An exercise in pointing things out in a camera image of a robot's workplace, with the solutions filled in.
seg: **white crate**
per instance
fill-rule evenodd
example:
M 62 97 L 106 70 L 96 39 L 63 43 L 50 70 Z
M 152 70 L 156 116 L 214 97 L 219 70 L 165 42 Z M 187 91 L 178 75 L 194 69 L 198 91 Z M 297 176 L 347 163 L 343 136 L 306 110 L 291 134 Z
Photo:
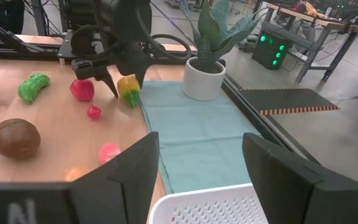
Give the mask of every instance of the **white crate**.
M 268 224 L 252 184 L 171 194 L 152 208 L 150 224 Z

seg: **brown toy coconut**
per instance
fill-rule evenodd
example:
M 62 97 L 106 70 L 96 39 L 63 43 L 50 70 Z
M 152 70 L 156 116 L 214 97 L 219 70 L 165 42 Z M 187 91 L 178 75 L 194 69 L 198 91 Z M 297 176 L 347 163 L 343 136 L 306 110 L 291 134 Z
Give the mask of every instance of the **brown toy coconut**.
M 0 123 L 0 154 L 10 159 L 33 156 L 41 143 L 37 128 L 30 122 L 14 118 Z

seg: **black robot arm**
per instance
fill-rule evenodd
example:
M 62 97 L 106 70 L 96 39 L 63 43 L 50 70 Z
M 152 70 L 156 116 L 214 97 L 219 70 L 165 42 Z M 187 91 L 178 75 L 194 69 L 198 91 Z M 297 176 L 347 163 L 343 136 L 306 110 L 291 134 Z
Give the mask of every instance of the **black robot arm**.
M 116 65 L 121 75 L 135 74 L 140 87 L 147 69 L 156 57 L 185 62 L 192 56 L 190 46 L 168 34 L 151 36 L 152 12 L 150 0 L 93 0 L 97 25 L 74 31 L 70 42 L 72 53 L 80 58 L 71 62 L 79 80 L 94 77 L 103 81 L 118 97 L 107 66 Z M 95 34 L 100 35 L 103 51 L 92 47 Z M 167 52 L 156 38 L 173 39 L 186 48 L 186 54 Z

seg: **toy fruit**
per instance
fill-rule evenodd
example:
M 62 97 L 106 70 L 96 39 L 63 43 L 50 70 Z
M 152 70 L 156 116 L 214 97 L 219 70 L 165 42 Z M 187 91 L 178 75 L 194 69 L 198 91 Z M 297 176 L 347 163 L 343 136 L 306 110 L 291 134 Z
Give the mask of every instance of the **toy fruit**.
M 90 117 L 91 119 L 94 119 L 94 120 L 99 119 L 101 113 L 102 113 L 102 111 L 97 106 L 91 106 L 87 112 L 88 117 Z
M 99 164 L 103 165 L 118 156 L 121 151 L 116 144 L 104 144 L 99 151 Z
M 44 74 L 34 74 L 30 78 L 26 79 L 23 84 L 19 86 L 17 94 L 24 102 L 32 104 L 34 98 L 38 95 L 38 92 L 45 86 L 49 86 L 50 79 Z
M 75 80 L 70 85 L 71 94 L 80 101 L 91 101 L 94 95 L 94 87 L 91 80 Z
M 74 181 L 85 174 L 89 173 L 90 170 L 84 167 L 72 167 L 65 172 L 65 181 Z
M 140 102 L 140 86 L 134 76 L 121 78 L 117 82 L 119 96 L 131 107 L 135 107 Z
M 11 159 L 33 156 L 41 143 L 37 128 L 24 119 L 8 119 L 0 123 L 0 154 Z

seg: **wooden table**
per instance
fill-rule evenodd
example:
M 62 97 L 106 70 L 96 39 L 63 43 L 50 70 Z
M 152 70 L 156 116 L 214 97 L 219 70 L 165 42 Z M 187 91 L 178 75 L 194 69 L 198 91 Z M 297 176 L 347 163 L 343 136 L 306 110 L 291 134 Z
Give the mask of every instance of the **wooden table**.
M 271 9 L 274 9 L 274 10 L 278 10 L 278 8 L 279 8 L 278 5 L 271 4 L 271 3 L 268 3 L 267 7 L 271 8 Z M 309 21 L 309 22 L 314 21 L 314 17 L 312 17 L 312 16 L 308 16 L 308 15 L 303 14 L 303 13 L 295 12 L 295 11 L 292 11 L 290 9 L 286 9 L 284 7 L 280 7 L 280 12 L 284 12 L 285 14 L 298 17 L 298 18 L 303 19 L 305 21 Z M 316 24 L 319 24 L 319 25 L 323 26 L 323 27 L 327 27 L 327 28 L 330 28 L 330 29 L 333 29 L 333 30 L 343 30 L 346 27 L 346 25 L 343 24 L 343 23 L 335 22 L 335 21 L 326 21 L 326 20 L 323 20 L 323 19 L 316 19 L 314 22 Z M 354 32 L 358 32 L 358 26 L 351 25 L 349 30 L 352 30 Z
M 312 63 L 314 62 L 314 59 L 316 58 L 318 52 L 322 49 L 324 41 L 327 39 L 327 36 L 331 33 L 331 31 L 332 30 L 343 31 L 344 29 L 346 29 L 346 25 L 340 22 L 326 21 L 326 20 L 314 18 L 306 14 L 302 14 L 289 9 L 285 9 L 283 7 L 279 7 L 278 5 L 275 4 L 268 3 L 267 7 L 268 7 L 268 13 L 265 17 L 264 22 L 262 23 L 260 34 L 264 30 L 267 30 L 275 36 L 288 39 L 310 50 L 307 59 L 306 60 L 301 59 L 304 63 L 296 78 L 298 82 L 302 81 L 302 78 L 306 75 L 308 70 L 325 70 L 322 80 L 323 81 L 328 80 L 328 78 L 332 75 L 333 71 L 338 66 L 339 62 L 342 60 L 343 56 L 346 54 L 347 50 L 349 50 L 350 46 L 352 45 L 353 41 L 356 39 L 358 35 L 358 26 L 351 25 L 348 28 L 348 30 L 345 30 L 346 32 L 350 33 L 349 36 L 346 38 L 344 43 L 340 46 L 339 51 L 337 52 L 334 60 L 330 63 L 330 65 L 313 66 Z M 278 10 L 290 16 L 290 20 L 288 21 L 286 27 L 282 28 L 280 26 L 276 26 L 270 23 L 274 10 Z M 290 29 L 293 25 L 295 18 L 299 18 L 304 21 L 314 22 L 315 24 L 319 24 L 323 26 L 323 30 L 321 31 L 319 37 L 315 42 L 312 42 L 310 40 L 307 40 L 306 38 L 300 37 L 299 35 L 290 32 Z
M 52 37 L 20 36 L 26 42 L 56 44 Z M 167 50 L 184 50 L 179 45 L 165 45 Z M 182 81 L 182 65 L 153 65 L 145 80 Z M 108 68 L 115 83 L 122 78 L 115 66 Z M 50 86 L 41 90 L 34 104 L 27 105 L 17 95 L 19 85 L 34 73 L 47 74 Z M 56 62 L 0 60 L 0 122 L 22 118 L 34 124 L 41 135 L 37 155 L 16 162 L 0 155 L 0 182 L 63 181 L 67 169 L 98 167 L 98 151 L 108 142 L 127 149 L 144 137 L 148 130 L 140 106 L 129 108 L 114 97 L 103 82 L 92 80 L 95 95 L 92 104 L 101 108 L 99 121 L 90 120 L 86 111 L 91 103 L 79 102 L 70 93 L 75 80 L 71 66 Z M 155 183 L 151 206 L 165 195 L 161 177 Z

